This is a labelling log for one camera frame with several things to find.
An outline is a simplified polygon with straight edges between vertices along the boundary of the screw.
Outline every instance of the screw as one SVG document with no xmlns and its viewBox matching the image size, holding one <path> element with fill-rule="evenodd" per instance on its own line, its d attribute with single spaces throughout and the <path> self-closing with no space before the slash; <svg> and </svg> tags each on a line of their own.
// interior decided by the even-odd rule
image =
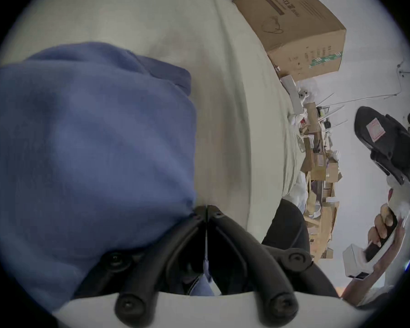
<svg viewBox="0 0 410 328">
<path fill-rule="evenodd" d="M 144 314 L 144 304 L 136 297 L 128 296 L 121 301 L 120 304 L 123 311 L 128 315 L 142 316 Z"/>
<path fill-rule="evenodd" d="M 293 253 L 289 256 L 290 261 L 304 262 L 305 256 L 300 253 Z"/>
<path fill-rule="evenodd" d="M 121 256 L 119 254 L 113 254 L 111 255 L 111 259 L 109 261 L 111 266 L 119 266 L 121 265 L 123 260 L 121 259 Z"/>
<path fill-rule="evenodd" d="M 298 303 L 289 293 L 280 294 L 270 302 L 271 313 L 277 317 L 291 317 L 298 312 Z"/>
</svg>

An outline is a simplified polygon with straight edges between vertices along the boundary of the blue cloth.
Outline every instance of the blue cloth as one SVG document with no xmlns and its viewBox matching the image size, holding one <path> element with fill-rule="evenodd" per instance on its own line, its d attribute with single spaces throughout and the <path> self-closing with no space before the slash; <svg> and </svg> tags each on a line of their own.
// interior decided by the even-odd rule
<svg viewBox="0 0 410 328">
<path fill-rule="evenodd" d="M 0 260 L 52 311 L 194 205 L 190 74 L 104 43 L 0 68 Z"/>
</svg>

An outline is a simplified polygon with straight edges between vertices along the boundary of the white sheet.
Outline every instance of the white sheet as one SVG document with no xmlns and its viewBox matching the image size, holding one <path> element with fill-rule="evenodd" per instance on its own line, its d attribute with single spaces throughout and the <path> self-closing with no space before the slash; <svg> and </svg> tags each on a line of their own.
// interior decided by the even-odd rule
<svg viewBox="0 0 410 328">
<path fill-rule="evenodd" d="M 262 241 L 303 161 L 290 98 L 229 0 L 35 0 L 0 65 L 47 47 L 104 41 L 190 71 L 197 205 L 214 204 Z"/>
</svg>

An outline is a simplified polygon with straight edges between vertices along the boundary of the white wall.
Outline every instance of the white wall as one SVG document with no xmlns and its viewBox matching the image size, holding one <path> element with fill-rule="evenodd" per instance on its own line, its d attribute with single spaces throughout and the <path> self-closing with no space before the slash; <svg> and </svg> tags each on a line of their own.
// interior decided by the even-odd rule
<svg viewBox="0 0 410 328">
<path fill-rule="evenodd" d="M 391 16 L 378 0 L 320 0 L 347 29 L 343 59 L 337 73 L 315 78 L 318 100 L 335 93 L 322 105 L 374 97 L 346 104 L 331 122 L 349 121 L 332 132 L 333 149 L 341 153 L 343 179 L 337 183 L 336 195 L 340 208 L 333 232 L 331 248 L 334 259 L 320 264 L 336 287 L 349 282 L 344 276 L 341 253 L 350 243 L 365 246 L 367 232 L 379 207 L 387 202 L 388 186 L 385 175 L 370 160 L 369 150 L 355 137 L 355 111 L 366 105 L 389 113 L 402 122 L 410 111 L 410 48 Z M 397 94 L 386 98 L 381 95 Z M 397 262 L 404 261 L 399 257 Z M 396 265 L 399 271 L 402 264 Z"/>
</svg>

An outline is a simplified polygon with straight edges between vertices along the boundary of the hand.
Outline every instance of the hand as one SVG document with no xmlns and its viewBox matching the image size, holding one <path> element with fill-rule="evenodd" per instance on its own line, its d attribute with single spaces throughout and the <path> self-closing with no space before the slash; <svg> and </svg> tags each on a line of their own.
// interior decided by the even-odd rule
<svg viewBox="0 0 410 328">
<path fill-rule="evenodd" d="M 375 217 L 374 223 L 375 227 L 372 227 L 368 232 L 368 242 L 375 243 L 381 247 L 381 238 L 385 239 L 387 237 L 386 226 L 392 226 L 394 223 L 392 212 L 387 204 L 381 206 L 380 213 Z M 394 242 L 381 259 L 373 266 L 374 272 L 382 274 L 398 254 L 405 235 L 405 229 L 402 227 L 402 223 L 403 220 L 399 219 L 398 225 L 395 228 Z"/>
</svg>

